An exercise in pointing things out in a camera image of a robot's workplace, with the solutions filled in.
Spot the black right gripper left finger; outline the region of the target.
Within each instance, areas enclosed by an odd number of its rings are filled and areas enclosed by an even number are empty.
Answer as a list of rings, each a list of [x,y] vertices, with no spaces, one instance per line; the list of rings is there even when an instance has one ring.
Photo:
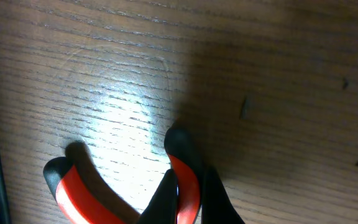
[[[176,224],[178,180],[173,169],[166,171],[137,224]]]

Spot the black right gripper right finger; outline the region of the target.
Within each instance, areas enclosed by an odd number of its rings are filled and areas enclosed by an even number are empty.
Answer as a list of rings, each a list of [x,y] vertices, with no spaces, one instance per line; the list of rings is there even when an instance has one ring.
[[[201,183],[202,224],[245,224],[233,207],[217,170],[208,166]]]

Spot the red handled cutting pliers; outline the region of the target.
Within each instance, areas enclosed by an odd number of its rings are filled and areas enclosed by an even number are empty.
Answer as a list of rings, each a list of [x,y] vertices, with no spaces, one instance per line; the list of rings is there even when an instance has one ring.
[[[188,131],[173,125],[165,134],[164,148],[178,180],[176,223],[194,223],[201,206],[203,161]],[[45,181],[60,210],[72,223],[123,223],[86,187],[78,169],[67,157],[56,157],[43,169]]]

